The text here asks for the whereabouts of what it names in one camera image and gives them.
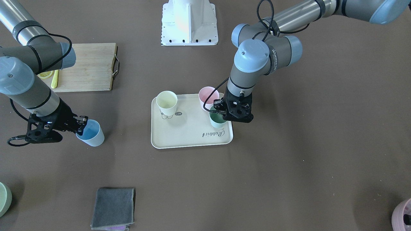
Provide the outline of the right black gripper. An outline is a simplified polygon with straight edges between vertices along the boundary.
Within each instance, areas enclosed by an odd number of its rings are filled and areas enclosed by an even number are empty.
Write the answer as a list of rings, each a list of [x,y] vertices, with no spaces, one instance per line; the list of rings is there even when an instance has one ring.
[[[25,141],[28,143],[60,142],[63,136],[57,130],[82,136],[88,122],[88,116],[77,116],[63,100],[60,100],[60,105],[50,115],[38,116],[39,113],[31,114],[28,119],[25,135]]]

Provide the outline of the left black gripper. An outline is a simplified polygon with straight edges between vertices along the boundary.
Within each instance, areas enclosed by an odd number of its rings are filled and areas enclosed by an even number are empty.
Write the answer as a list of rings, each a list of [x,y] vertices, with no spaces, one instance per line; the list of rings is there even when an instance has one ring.
[[[240,93],[240,96],[235,96],[226,88],[224,96],[214,100],[214,113],[222,114],[224,120],[249,123],[254,118],[251,106],[252,94],[245,96]]]

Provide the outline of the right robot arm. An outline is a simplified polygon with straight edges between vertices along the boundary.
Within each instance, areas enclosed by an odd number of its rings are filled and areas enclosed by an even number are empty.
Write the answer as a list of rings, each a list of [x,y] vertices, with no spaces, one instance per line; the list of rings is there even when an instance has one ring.
[[[74,114],[71,108],[44,83],[39,74],[74,66],[76,53],[72,42],[56,42],[17,0],[0,2],[1,23],[11,32],[19,47],[1,48],[1,93],[9,97],[13,109],[19,104],[30,112],[26,134],[7,140],[25,140],[24,145],[57,143],[60,131],[82,135],[87,116]]]

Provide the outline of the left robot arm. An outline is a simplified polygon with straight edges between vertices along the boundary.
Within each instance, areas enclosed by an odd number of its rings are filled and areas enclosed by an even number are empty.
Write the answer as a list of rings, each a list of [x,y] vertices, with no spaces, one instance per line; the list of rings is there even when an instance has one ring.
[[[342,15],[371,24],[393,22],[410,7],[409,0],[304,0],[279,13],[262,18],[257,6],[258,22],[239,24],[232,31],[232,44],[237,47],[227,87],[222,99],[216,99],[208,111],[223,120],[249,123],[252,115],[252,91],[259,77],[296,63],[302,56],[301,41],[294,33],[310,23],[332,15]]]

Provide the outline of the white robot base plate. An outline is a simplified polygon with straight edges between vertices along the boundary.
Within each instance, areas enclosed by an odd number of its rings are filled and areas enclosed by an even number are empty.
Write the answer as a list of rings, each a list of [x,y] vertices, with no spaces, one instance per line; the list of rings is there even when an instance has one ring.
[[[215,5],[208,0],[169,0],[162,7],[161,45],[218,44]]]

